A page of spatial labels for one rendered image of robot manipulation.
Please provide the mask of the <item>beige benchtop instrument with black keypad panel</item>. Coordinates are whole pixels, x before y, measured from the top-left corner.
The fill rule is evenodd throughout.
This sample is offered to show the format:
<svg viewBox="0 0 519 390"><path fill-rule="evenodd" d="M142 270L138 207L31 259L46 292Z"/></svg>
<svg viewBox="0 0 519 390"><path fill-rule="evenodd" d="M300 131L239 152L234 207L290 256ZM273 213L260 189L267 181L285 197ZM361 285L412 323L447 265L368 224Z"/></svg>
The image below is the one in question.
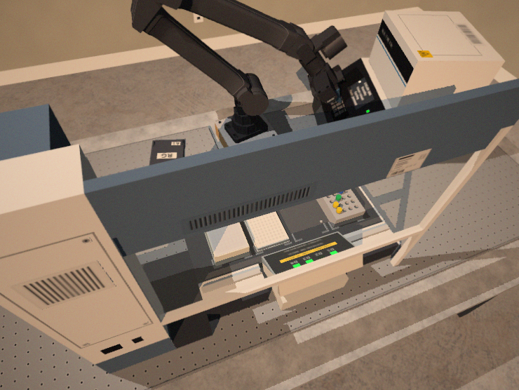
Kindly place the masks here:
<svg viewBox="0 0 519 390"><path fill-rule="evenodd" d="M488 86L504 62L460 12L384 11L370 58L342 70L342 102L314 98L316 123Z"/></svg>

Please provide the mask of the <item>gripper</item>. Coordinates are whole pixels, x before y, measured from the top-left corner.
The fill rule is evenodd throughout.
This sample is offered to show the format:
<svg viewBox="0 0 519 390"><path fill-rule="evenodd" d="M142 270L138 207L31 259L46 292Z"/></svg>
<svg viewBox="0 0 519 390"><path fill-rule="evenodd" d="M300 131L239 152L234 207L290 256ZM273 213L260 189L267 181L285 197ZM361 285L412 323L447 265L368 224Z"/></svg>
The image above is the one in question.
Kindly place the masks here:
<svg viewBox="0 0 519 390"><path fill-rule="evenodd" d="M325 62L324 67L323 67L322 70L320 71L320 73L323 72L323 70L325 69L325 67L326 67L326 62ZM344 78L344 75L343 75L343 73L342 73L342 71L341 71L341 67L340 67L339 65L336 65L336 66L333 67L332 69L333 69L333 71L335 72L336 77L337 77L337 80L338 80L338 82L336 82L336 83L333 84L333 87L334 87L334 89L335 89L335 91L336 91L336 93L337 93L337 95L338 95L338 97L336 98L336 99L337 99L336 101L338 101L339 103L341 103L342 100L341 100L341 98L340 98L340 93L339 93L339 86L338 86L338 83L339 83L340 81L342 81L342 80L344 81L345 78ZM319 74L320 74L320 73L319 73ZM314 77L314 76L318 76L319 74L314 74L314 75L309 75L309 76ZM316 90L314 89L314 87L313 87L311 84L309 84L309 85L310 85L310 88L311 88L311 93L312 93L312 95L314 96L314 98L316 98L317 100L320 100L320 98L319 98L319 97L317 96L317 94L316 94Z"/></svg>

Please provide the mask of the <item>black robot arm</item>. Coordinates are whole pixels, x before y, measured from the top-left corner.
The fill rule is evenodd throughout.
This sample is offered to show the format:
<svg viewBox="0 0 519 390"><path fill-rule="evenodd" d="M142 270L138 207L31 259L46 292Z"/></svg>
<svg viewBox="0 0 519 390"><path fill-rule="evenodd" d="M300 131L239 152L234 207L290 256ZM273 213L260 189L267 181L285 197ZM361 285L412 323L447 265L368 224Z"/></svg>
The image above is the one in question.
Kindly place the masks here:
<svg viewBox="0 0 519 390"><path fill-rule="evenodd" d="M244 74L172 17L162 5L184 9L263 41L299 60L322 103L338 98L336 74L319 53L331 60L347 47L331 25L311 39L299 26L278 20L237 0L132 0L132 27L155 37L234 96L234 115L224 129L235 143L268 131L260 117L269 101L257 75ZM319 74L320 73L320 74ZM319 74L311 77L309 75ZM330 80L331 79L331 80Z"/></svg>

